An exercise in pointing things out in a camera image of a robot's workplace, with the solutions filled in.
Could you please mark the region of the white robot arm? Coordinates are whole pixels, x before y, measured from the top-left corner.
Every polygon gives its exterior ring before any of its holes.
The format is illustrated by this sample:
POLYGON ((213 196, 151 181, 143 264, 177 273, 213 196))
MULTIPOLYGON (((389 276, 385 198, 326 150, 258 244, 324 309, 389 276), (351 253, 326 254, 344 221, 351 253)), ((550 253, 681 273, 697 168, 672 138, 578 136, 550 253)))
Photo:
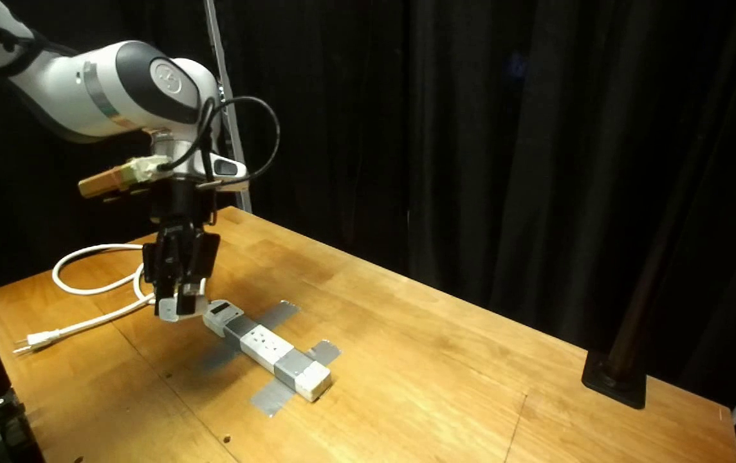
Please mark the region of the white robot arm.
POLYGON ((212 181, 213 74, 143 42, 61 51, 38 39, 0 0, 0 74, 60 133, 98 141, 129 132, 151 150, 78 182, 82 198, 146 186, 156 201, 156 240, 142 250, 155 313, 181 321, 206 306, 206 280, 219 240, 203 232, 201 181, 212 181))

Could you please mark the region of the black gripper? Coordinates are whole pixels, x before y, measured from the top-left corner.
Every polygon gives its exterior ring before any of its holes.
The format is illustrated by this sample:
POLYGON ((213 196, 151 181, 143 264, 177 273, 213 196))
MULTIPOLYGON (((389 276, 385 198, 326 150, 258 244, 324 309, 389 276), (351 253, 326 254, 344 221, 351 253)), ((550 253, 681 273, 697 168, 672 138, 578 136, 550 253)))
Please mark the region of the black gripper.
POLYGON ((219 236, 206 232, 213 219, 212 192, 192 181, 163 181, 150 190, 156 236, 143 246, 143 280, 155 299, 176 299, 181 317, 192 313, 212 276, 219 236))

